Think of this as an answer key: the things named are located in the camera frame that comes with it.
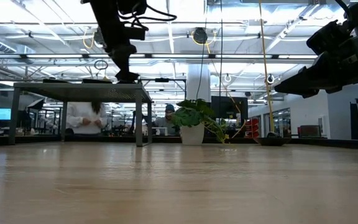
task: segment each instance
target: wall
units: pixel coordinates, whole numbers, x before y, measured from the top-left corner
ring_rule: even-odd
[[[358,99],[358,85],[344,86],[342,91],[328,95],[332,139],[351,139],[350,103],[356,103],[356,99]]]
[[[32,102],[39,98],[33,95],[21,95],[19,101],[19,109],[24,110],[26,106],[30,105]],[[8,92],[8,97],[0,95],[0,108],[11,108],[13,100],[13,91]]]
[[[330,138],[328,97],[325,91],[320,91],[316,96],[303,99],[301,96],[289,94],[284,101],[275,101],[273,111],[289,108],[291,110],[291,132],[298,134],[301,125],[318,125],[318,119],[324,118],[326,137]],[[268,106],[258,106],[248,110],[249,117],[269,113]]]

